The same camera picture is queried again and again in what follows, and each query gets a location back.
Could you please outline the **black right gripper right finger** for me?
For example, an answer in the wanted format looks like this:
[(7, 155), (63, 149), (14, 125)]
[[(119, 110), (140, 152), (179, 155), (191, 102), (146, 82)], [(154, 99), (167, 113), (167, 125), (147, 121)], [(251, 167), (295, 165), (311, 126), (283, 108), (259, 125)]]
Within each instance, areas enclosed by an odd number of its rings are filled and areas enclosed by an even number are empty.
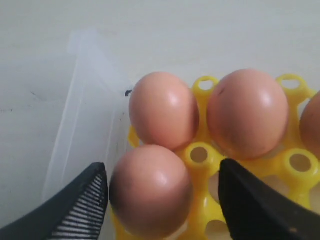
[(218, 197), (234, 240), (318, 240), (320, 216), (281, 195), (234, 159), (220, 163)]

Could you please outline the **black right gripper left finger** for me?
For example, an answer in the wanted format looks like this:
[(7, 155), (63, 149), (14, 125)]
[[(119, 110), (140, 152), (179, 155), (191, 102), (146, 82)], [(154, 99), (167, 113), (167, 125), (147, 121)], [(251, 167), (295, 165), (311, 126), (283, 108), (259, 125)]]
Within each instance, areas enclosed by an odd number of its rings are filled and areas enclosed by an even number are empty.
[(95, 162), (37, 209), (1, 228), (2, 240), (97, 240), (108, 206), (106, 166)]

